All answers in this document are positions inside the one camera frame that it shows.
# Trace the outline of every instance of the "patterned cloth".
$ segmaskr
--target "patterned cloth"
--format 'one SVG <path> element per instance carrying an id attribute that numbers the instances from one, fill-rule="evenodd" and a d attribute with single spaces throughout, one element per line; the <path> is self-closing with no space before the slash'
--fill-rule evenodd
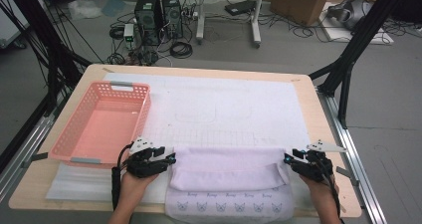
<path id="1" fill-rule="evenodd" d="M 165 211 L 187 223 L 268 223 L 292 218 L 280 147 L 175 147 Z"/>

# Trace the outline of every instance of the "human hand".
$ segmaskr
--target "human hand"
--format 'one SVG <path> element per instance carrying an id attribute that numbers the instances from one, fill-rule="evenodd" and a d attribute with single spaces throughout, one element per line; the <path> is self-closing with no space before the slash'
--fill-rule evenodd
<path id="1" fill-rule="evenodd" d="M 316 212 L 322 224 L 338 224 L 340 223 L 337 215 L 337 207 L 335 205 L 334 197 L 332 196 L 331 188 L 324 182 L 316 182 L 305 176 L 300 175 L 301 180 L 308 186 L 311 193 L 311 201 L 314 204 Z M 335 184 L 334 177 L 331 178 L 335 190 L 339 191 L 337 184 Z"/>
<path id="2" fill-rule="evenodd" d="M 146 187 L 158 174 L 138 178 L 130 173 L 125 173 L 121 178 L 121 190 L 117 207 L 112 213 L 108 223 L 128 223 L 130 216 L 143 197 Z"/>

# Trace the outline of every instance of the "computer tower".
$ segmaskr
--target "computer tower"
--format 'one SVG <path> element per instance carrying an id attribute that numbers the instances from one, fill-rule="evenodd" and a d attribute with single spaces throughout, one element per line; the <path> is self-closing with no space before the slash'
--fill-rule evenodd
<path id="1" fill-rule="evenodd" d="M 167 38 L 182 38 L 183 27 L 179 0 L 162 0 L 162 10 Z"/>
<path id="2" fill-rule="evenodd" d="M 134 16 L 139 28 L 141 44 L 159 45 L 159 31 L 163 27 L 160 0 L 137 0 Z"/>

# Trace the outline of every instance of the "white paper sheet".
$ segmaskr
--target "white paper sheet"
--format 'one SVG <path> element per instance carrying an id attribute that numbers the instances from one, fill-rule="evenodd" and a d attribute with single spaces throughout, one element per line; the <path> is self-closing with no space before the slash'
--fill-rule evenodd
<path id="1" fill-rule="evenodd" d="M 310 143 L 290 83 L 118 73 L 105 80 L 150 85 L 151 108 L 142 136 L 154 146 L 166 146 L 166 153 L 181 145 L 280 145 L 291 152 Z M 102 181 L 98 185 L 84 168 L 61 167 L 47 198 L 110 201 L 110 171 L 103 171 L 94 177 Z M 163 203 L 167 183 L 167 173 L 160 174 L 143 201 Z"/>

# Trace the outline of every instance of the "plastic basket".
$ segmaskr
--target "plastic basket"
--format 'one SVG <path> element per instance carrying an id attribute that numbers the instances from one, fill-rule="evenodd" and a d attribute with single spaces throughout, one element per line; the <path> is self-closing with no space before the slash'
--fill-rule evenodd
<path id="1" fill-rule="evenodd" d="M 142 134 L 151 105 L 149 85 L 92 82 L 49 152 L 66 164 L 110 168 Z"/>

